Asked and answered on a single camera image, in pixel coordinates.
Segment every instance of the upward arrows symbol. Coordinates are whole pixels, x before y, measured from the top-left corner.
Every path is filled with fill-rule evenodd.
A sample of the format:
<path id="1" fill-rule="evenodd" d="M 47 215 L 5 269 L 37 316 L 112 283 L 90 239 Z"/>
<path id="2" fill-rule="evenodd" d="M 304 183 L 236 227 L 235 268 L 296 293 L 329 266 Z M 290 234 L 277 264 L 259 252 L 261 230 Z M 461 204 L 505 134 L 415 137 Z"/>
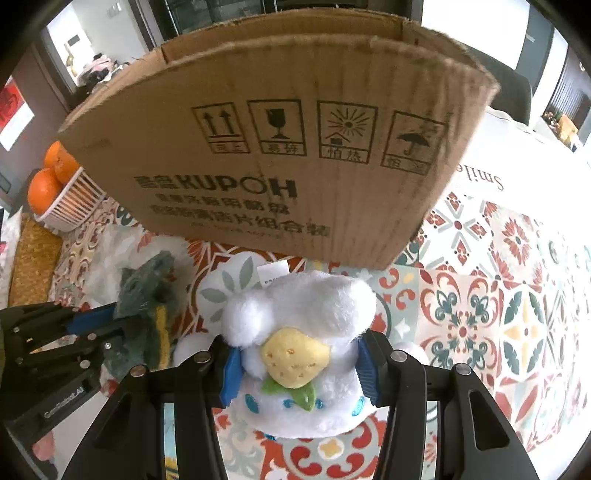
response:
<path id="1" fill-rule="evenodd" d="M 232 122 L 230 121 L 230 114 L 225 110 L 222 110 L 220 113 L 220 117 L 222 117 L 224 122 L 226 123 L 226 127 L 228 128 L 230 135 L 233 135 L 234 129 L 232 128 Z"/>
<path id="2" fill-rule="evenodd" d="M 209 126 L 209 129 L 212 131 L 212 135 L 217 135 L 217 130 L 216 127 L 213 124 L 213 117 L 211 115 L 209 115 L 209 113 L 205 112 L 203 114 L 203 118 L 205 119 L 205 121 L 207 122 L 207 125 Z"/>

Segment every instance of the red poster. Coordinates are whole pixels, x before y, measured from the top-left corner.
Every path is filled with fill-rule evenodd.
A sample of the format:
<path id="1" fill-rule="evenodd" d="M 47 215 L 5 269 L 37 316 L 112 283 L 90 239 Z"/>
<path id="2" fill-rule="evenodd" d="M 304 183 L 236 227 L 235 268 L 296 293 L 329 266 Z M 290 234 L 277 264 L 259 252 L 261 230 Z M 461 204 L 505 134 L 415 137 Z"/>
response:
<path id="1" fill-rule="evenodd" d="M 25 103 L 17 84 L 13 79 L 0 90 L 0 132 L 4 129 L 9 120 L 18 109 Z"/>

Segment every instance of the printed handling symbol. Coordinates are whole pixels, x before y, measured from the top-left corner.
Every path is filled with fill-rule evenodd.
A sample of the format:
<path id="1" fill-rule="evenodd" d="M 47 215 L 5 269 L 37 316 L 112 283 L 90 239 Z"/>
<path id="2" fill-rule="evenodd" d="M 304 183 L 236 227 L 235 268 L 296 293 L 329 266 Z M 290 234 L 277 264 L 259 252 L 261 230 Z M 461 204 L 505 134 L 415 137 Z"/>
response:
<path id="1" fill-rule="evenodd" d="M 266 110 L 266 112 L 267 121 L 269 122 L 269 125 L 277 129 L 277 133 L 273 135 L 271 138 L 288 140 L 289 137 L 286 137 L 281 132 L 281 129 L 285 126 L 285 110 L 283 110 L 283 108 L 269 108 Z"/>
<path id="2" fill-rule="evenodd" d="M 222 110 L 220 112 L 220 118 L 223 120 L 224 124 L 226 125 L 226 129 L 228 130 L 227 134 L 218 134 L 217 132 L 217 128 L 215 125 L 215 122 L 213 120 L 213 116 L 208 113 L 205 112 L 203 114 L 203 119 L 207 122 L 207 126 L 209 127 L 209 130 L 211 131 L 211 134 L 209 135 L 210 137 L 238 137 L 239 135 L 237 135 L 234 132 L 234 127 L 232 125 L 232 120 L 231 118 L 231 114 L 229 114 L 228 112 L 226 112 L 225 110 Z"/>
<path id="3" fill-rule="evenodd" d="M 360 111 L 355 108 L 350 111 L 349 107 L 347 107 L 345 108 L 345 111 L 342 111 L 337 108 L 335 111 L 331 111 L 330 114 L 333 118 L 328 120 L 329 128 L 335 131 L 326 138 L 339 136 L 343 138 L 343 140 L 350 142 L 350 139 L 347 137 L 362 137 L 365 134 L 369 121 L 369 116 L 367 116 L 365 110 Z"/>
<path id="4" fill-rule="evenodd" d="M 403 140 L 405 142 L 410 143 L 410 147 L 404 150 L 405 155 L 410 155 L 413 152 L 413 148 L 415 145 L 421 145 L 423 147 L 430 147 L 429 142 L 422 136 L 417 133 L 411 132 L 397 136 L 399 140 Z"/>

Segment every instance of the blue gripper pad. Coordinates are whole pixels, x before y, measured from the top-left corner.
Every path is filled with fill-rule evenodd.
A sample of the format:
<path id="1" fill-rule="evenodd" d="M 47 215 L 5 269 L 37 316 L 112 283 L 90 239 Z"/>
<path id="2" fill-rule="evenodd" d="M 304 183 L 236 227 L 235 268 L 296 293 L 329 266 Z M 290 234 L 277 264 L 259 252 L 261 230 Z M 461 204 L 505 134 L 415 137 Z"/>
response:
<path id="1" fill-rule="evenodd" d="M 220 400 L 223 408 L 238 396 L 240 382 L 242 381 L 242 361 L 239 348 L 231 348 L 228 360 L 223 369 L 223 385 L 220 391 Z"/>
<path id="2" fill-rule="evenodd" d="M 358 340 L 359 353 L 355 369 L 359 377 L 359 383 L 363 394 L 371 400 L 372 405 L 377 406 L 379 401 L 378 370 L 372 361 L 369 348 L 364 338 Z"/>
<path id="3" fill-rule="evenodd" d="M 105 305 L 88 312 L 80 312 L 74 315 L 74 319 L 67 325 L 66 330 L 70 335 L 84 335 L 111 322 L 115 314 L 115 303 Z"/>

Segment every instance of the fragile glass symbol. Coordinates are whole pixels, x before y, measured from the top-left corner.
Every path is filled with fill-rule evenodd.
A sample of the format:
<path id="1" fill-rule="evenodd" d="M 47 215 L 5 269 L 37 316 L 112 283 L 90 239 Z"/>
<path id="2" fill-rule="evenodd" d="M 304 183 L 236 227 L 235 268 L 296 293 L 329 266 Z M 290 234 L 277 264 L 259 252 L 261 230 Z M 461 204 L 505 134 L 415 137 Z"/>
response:
<path id="1" fill-rule="evenodd" d="M 267 121 L 269 125 L 277 129 L 277 133 L 271 138 L 289 139 L 282 132 L 281 129 L 285 126 L 285 110 L 283 108 L 269 108 L 267 109 Z"/>

